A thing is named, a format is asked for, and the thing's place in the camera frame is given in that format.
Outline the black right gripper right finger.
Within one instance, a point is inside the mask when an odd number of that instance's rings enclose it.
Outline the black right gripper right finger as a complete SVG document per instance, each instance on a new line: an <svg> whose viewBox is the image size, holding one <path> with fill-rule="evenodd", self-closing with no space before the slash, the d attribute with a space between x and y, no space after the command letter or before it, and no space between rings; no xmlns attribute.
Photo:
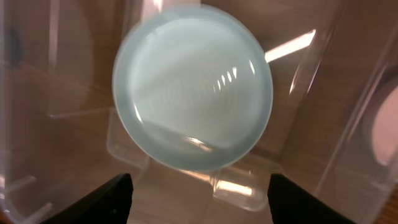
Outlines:
<svg viewBox="0 0 398 224"><path fill-rule="evenodd" d="M354 224L282 174L272 174L267 190L274 224Z"/></svg>

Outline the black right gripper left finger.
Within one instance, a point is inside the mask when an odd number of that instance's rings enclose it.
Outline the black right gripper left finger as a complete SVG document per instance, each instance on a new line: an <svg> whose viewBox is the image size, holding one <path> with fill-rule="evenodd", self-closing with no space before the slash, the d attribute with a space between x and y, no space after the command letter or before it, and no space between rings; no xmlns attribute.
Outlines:
<svg viewBox="0 0 398 224"><path fill-rule="evenodd" d="M119 174L44 224L126 224L134 191L129 173Z"/></svg>

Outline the clear plastic storage bin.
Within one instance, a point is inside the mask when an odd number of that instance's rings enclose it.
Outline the clear plastic storage bin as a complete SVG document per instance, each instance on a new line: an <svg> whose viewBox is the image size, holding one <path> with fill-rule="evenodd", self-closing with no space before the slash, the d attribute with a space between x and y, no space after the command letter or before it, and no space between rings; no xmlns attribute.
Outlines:
<svg viewBox="0 0 398 224"><path fill-rule="evenodd" d="M397 79L397 2L210 1L259 41L274 104L248 155L204 173L145 155L111 91L129 29L181 5L204 2L1 2L1 221L42 223L129 173L129 223L271 223L280 173L355 223L396 223L397 152L377 163L363 117Z"/></svg>

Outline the pink plastic bowl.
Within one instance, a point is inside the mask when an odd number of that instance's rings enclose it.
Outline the pink plastic bowl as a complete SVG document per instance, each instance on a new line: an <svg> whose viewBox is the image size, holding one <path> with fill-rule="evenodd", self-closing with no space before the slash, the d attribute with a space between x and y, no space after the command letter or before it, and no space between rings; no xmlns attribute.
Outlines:
<svg viewBox="0 0 398 224"><path fill-rule="evenodd" d="M363 133L377 163L388 165L397 152L397 79L385 83L371 98Z"/></svg>

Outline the light blue plastic plate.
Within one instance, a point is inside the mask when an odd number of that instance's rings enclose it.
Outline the light blue plastic plate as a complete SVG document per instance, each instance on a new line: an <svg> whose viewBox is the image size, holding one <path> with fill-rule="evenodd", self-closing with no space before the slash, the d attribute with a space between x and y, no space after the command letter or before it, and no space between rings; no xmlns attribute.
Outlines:
<svg viewBox="0 0 398 224"><path fill-rule="evenodd" d="M212 6L181 5L127 33L112 91L125 130L149 157L214 170L256 145L274 88L259 42L240 21Z"/></svg>

